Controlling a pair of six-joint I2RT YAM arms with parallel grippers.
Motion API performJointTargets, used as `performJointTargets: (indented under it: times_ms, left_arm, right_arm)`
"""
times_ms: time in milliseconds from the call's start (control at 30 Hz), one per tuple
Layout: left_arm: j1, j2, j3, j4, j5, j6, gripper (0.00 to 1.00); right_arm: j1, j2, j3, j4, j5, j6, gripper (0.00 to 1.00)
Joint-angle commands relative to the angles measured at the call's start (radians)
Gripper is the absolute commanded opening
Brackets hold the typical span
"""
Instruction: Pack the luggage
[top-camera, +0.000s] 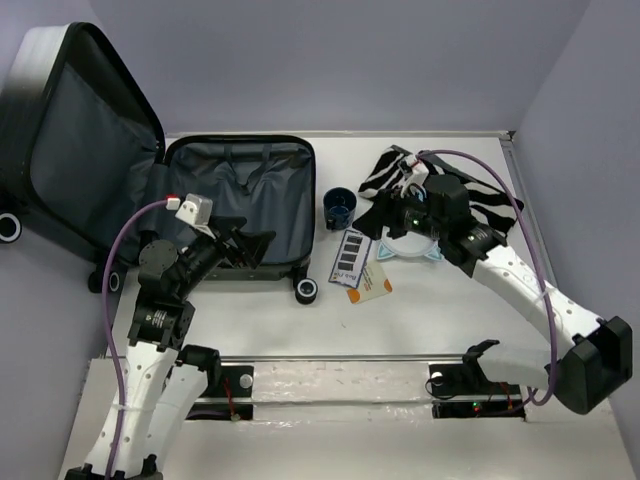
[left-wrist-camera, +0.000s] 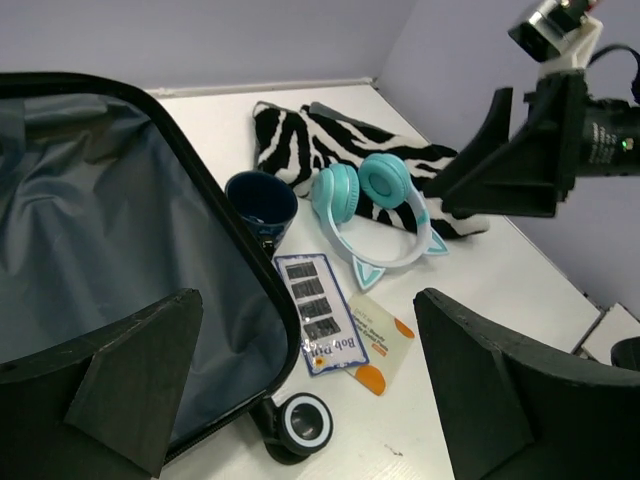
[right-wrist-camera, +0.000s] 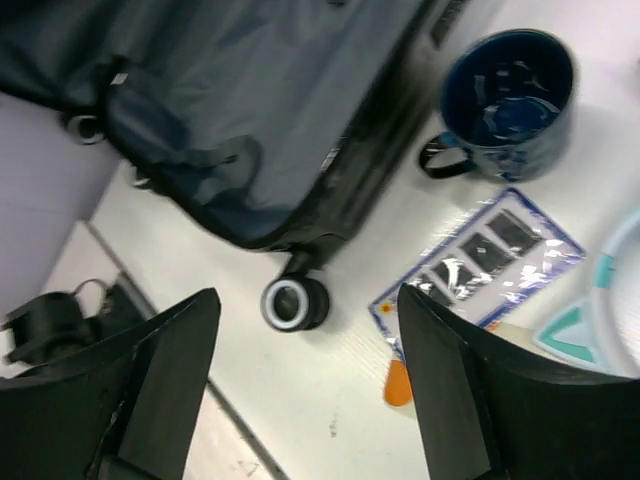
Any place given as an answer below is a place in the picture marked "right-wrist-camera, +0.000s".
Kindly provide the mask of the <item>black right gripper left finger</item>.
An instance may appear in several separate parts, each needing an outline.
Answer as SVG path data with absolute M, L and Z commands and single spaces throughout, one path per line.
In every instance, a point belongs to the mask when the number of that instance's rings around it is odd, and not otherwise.
M 206 288 L 1 382 L 5 479 L 179 479 L 219 327 Z

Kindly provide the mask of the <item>small space print suitcase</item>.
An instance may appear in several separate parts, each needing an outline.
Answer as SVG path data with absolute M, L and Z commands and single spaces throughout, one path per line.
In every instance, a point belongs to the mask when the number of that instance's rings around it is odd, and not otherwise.
M 283 332 L 330 309 L 311 277 L 366 221 L 478 33 L 479 1 L 5 1 L 1 89 L 107 141 L 212 234 L 289 261 Z

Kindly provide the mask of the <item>dark blue ceramic mug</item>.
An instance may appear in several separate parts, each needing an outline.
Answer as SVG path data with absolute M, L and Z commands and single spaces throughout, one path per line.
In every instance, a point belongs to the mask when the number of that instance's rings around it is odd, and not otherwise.
M 445 130 L 422 147 L 420 169 L 433 179 L 540 176 L 569 145 L 577 85 L 572 52 L 552 34 L 512 29 L 480 40 L 445 76 Z

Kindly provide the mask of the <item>orange handled small tool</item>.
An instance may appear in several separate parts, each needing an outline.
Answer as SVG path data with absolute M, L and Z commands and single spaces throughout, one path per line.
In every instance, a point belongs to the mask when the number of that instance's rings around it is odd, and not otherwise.
M 408 371 L 401 360 L 393 359 L 389 363 L 383 398 L 392 407 L 404 407 L 413 400 Z

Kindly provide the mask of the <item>bobby pin card pack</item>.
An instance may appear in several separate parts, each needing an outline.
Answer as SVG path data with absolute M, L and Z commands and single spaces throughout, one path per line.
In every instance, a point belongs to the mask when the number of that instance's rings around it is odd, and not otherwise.
M 507 188 L 442 235 L 370 304 L 369 311 L 402 359 L 402 285 L 417 288 L 459 317 L 488 329 L 584 256 L 583 247 L 558 223 L 519 190 Z

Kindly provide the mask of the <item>teal cat ear headphones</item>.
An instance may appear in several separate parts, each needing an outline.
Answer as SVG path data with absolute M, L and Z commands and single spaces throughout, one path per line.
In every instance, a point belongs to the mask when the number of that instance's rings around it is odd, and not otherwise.
M 639 213 L 603 244 L 586 296 L 561 310 L 533 342 L 580 368 L 639 377 Z

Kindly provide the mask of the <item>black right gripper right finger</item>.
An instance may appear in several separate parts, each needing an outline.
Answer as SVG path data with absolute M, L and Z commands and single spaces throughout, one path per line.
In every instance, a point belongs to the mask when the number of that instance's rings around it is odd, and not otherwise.
M 635 479 L 639 383 L 566 365 L 398 295 L 401 340 L 433 479 Z

